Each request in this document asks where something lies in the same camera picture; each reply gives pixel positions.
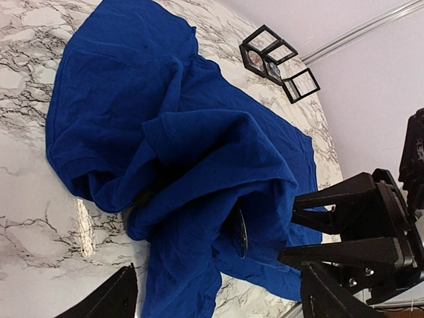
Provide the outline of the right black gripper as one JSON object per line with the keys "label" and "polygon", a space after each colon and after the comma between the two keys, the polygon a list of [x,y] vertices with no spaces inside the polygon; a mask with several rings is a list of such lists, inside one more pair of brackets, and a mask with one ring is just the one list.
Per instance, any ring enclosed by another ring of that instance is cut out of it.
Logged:
{"label": "right black gripper", "polygon": [[417,217],[388,170],[362,172],[331,187],[299,195],[292,223],[342,239],[286,248],[278,260],[297,270],[318,264],[355,294],[368,289],[377,305],[423,282],[423,239]]}

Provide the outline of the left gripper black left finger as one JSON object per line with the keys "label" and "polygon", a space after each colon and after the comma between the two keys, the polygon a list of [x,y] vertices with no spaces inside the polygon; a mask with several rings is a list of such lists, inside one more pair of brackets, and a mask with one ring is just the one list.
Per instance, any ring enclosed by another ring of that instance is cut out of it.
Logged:
{"label": "left gripper black left finger", "polygon": [[123,266],[85,299],[57,318],[133,318],[138,297],[134,264]]}

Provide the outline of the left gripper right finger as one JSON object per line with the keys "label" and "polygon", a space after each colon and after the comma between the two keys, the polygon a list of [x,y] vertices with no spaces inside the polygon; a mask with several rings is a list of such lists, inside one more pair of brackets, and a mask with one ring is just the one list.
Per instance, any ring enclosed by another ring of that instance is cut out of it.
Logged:
{"label": "left gripper right finger", "polygon": [[301,302],[304,317],[383,317],[355,293],[375,286],[394,273],[387,262],[301,263]]}

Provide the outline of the blue printed t-shirt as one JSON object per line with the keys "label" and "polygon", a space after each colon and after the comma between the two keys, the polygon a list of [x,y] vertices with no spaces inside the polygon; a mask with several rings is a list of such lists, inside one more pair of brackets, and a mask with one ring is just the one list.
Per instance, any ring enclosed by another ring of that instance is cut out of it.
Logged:
{"label": "blue printed t-shirt", "polygon": [[156,2],[103,1],[70,39],[46,156],[73,195],[129,209],[128,235],[150,243],[143,317],[211,317],[223,274],[301,299],[278,255],[322,240],[291,222],[295,197],[317,189],[311,138],[228,83]]}

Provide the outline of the dark blue round brooch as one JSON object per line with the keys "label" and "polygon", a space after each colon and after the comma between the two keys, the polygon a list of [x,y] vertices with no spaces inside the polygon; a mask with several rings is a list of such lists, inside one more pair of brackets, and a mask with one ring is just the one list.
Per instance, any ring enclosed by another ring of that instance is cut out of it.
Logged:
{"label": "dark blue round brooch", "polygon": [[275,65],[275,63],[272,63],[272,62],[267,63],[267,68],[268,68],[268,73],[270,76],[278,80],[281,79],[280,69],[279,67],[277,67],[277,65]]}

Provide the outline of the pink round brooch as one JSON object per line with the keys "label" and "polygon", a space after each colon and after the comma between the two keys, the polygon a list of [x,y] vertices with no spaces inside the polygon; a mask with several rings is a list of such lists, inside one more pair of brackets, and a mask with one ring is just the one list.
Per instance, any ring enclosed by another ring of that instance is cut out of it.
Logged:
{"label": "pink round brooch", "polygon": [[262,57],[255,51],[249,50],[247,53],[249,63],[254,66],[255,68],[262,68],[263,67],[263,59]]}

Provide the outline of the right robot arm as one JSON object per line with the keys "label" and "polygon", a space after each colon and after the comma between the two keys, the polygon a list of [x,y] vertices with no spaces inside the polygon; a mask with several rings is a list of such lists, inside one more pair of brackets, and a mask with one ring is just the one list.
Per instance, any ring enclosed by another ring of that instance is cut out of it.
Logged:
{"label": "right robot arm", "polygon": [[387,301],[423,281],[423,111],[410,116],[399,177],[376,169],[295,198],[292,222],[340,242],[281,251],[295,269],[322,264],[352,293],[369,289],[369,304]]}

